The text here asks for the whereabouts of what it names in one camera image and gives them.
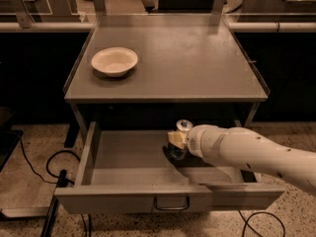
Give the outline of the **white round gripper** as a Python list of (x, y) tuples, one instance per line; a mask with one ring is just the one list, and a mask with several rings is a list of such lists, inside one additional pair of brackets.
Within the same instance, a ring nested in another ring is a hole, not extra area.
[(219, 157), (219, 146), (226, 128), (216, 125), (197, 125), (188, 134), (181, 131), (169, 131), (168, 141), (180, 149), (188, 147), (190, 153), (212, 166), (224, 166)]

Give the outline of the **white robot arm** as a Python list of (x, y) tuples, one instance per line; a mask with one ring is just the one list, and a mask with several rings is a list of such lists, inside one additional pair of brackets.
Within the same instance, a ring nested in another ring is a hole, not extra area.
[(181, 153), (216, 167), (274, 176), (316, 196), (316, 153), (286, 147), (244, 127), (197, 125), (168, 132)]

